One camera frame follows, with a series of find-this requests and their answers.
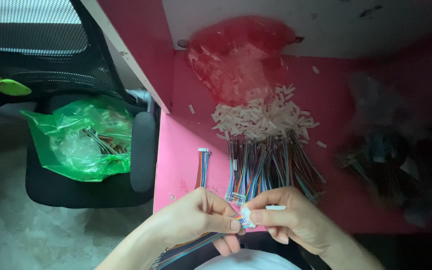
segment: plastic bag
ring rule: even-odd
[[[283,22],[243,16],[196,32],[187,52],[214,101],[234,107],[273,97],[277,77],[288,69],[279,52],[293,42],[295,34]]]
[[[79,100],[28,119],[41,166],[82,182],[128,173],[133,116],[122,101],[105,96]]]

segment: black office chair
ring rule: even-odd
[[[153,198],[160,109],[149,94],[124,89],[104,35],[79,0],[0,1],[0,77],[20,82],[29,95],[0,92],[0,107],[36,101],[35,112],[53,110],[91,95],[123,100],[135,116],[130,173],[102,182],[79,182],[41,167],[28,143],[26,190],[40,204],[67,208],[115,208]]]

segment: green keychain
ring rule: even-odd
[[[0,77],[0,92],[9,96],[26,96],[31,94],[31,89],[15,80]]]

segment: bundle of wires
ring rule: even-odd
[[[254,224],[249,220],[248,208],[242,209],[236,215],[232,216],[241,223],[241,229],[254,228]],[[183,257],[184,255],[199,249],[200,247],[213,242],[214,240],[225,236],[224,233],[207,232],[198,239],[183,244],[178,244],[173,248],[166,249],[151,266],[151,270],[160,270],[171,262]]]
[[[209,149],[207,148],[199,148],[198,155],[199,155],[198,176],[196,177],[196,185],[194,186],[194,189],[198,187],[206,187],[208,162],[209,162],[209,156],[211,155],[211,152],[209,152]]]
[[[288,137],[273,136],[265,140],[228,140],[230,180],[225,199],[241,206],[260,193],[278,187],[298,187],[317,203],[323,193],[319,183],[326,183],[314,168],[289,130]]]

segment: gray floor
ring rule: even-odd
[[[151,215],[39,205],[25,190],[26,123],[0,116],[0,270],[90,270]]]

